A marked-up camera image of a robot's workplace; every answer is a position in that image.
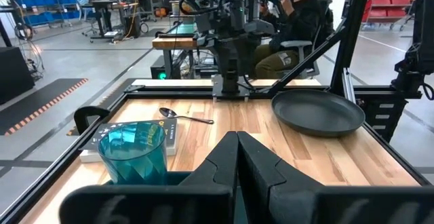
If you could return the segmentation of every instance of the frying pan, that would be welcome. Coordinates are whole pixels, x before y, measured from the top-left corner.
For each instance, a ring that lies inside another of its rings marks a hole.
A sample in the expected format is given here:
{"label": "frying pan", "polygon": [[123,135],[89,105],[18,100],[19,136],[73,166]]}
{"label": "frying pan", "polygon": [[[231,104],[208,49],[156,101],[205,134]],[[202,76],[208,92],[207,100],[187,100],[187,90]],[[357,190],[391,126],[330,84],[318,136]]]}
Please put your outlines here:
{"label": "frying pan", "polygon": [[354,132],[365,121],[355,103],[318,90],[290,90],[271,101],[274,114],[283,123],[303,134],[336,137]]}

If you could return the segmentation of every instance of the dark jacket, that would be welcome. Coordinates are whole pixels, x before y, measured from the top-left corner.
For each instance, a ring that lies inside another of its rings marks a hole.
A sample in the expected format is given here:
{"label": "dark jacket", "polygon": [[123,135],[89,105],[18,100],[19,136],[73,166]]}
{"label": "dark jacket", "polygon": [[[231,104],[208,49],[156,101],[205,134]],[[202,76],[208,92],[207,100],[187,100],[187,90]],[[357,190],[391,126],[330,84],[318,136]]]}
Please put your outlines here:
{"label": "dark jacket", "polygon": [[318,0],[291,0],[294,11],[286,17],[286,22],[278,24],[278,18],[272,14],[261,16],[264,21],[273,24],[279,30],[269,43],[274,52],[282,51],[283,41],[313,41],[321,18],[321,8]]}

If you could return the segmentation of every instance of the cup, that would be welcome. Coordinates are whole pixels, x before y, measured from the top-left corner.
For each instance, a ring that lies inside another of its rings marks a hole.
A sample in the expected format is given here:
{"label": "cup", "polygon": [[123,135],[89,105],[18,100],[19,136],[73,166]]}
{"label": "cup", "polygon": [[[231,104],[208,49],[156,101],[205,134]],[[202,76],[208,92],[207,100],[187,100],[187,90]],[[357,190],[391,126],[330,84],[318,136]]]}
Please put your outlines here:
{"label": "cup", "polygon": [[114,184],[166,184],[165,132],[157,124],[121,125],[101,139],[98,152]]}

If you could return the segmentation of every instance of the wooden tabletop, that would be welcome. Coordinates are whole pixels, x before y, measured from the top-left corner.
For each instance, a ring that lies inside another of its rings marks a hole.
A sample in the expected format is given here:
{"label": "wooden tabletop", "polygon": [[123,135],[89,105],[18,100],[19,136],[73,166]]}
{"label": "wooden tabletop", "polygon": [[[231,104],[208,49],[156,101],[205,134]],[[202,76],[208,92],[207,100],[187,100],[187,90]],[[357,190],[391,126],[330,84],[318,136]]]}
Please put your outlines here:
{"label": "wooden tabletop", "polygon": [[[135,85],[210,86],[209,80],[149,80]],[[254,81],[257,86],[274,80]],[[315,80],[294,80],[290,85],[318,85]],[[389,153],[364,129],[341,138],[303,135],[279,122],[270,100],[248,102],[212,100],[128,100],[110,122],[161,119],[158,108],[180,115],[213,119],[213,125],[178,119],[177,152],[167,158],[168,170],[194,170],[228,131],[246,131],[263,145],[324,185],[418,185]],[[58,223],[58,208],[75,189],[103,184],[110,179],[102,163],[81,164],[79,159],[57,180],[21,223]]]}
{"label": "wooden tabletop", "polygon": [[136,5],[138,5],[138,3],[112,4],[111,8],[114,10],[117,10],[117,9],[122,9],[122,8],[126,8],[126,7],[134,7]]}
{"label": "wooden tabletop", "polygon": [[152,46],[155,49],[184,49],[184,48],[196,48],[196,41],[191,37],[182,38],[160,38],[157,37],[152,40]]}

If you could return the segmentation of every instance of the spoon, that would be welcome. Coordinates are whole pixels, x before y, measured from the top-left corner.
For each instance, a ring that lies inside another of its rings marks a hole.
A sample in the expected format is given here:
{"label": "spoon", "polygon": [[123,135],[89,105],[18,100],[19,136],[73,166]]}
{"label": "spoon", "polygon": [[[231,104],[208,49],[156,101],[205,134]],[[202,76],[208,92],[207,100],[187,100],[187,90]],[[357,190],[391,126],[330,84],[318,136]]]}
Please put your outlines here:
{"label": "spoon", "polygon": [[168,108],[160,108],[160,113],[167,118],[187,118],[187,119],[191,119],[194,120],[196,122],[203,122],[203,123],[207,123],[207,124],[214,124],[214,121],[212,119],[199,119],[199,118],[193,118],[193,117],[188,117],[188,116],[183,116],[183,115],[177,115],[175,113],[175,111],[168,109]]}

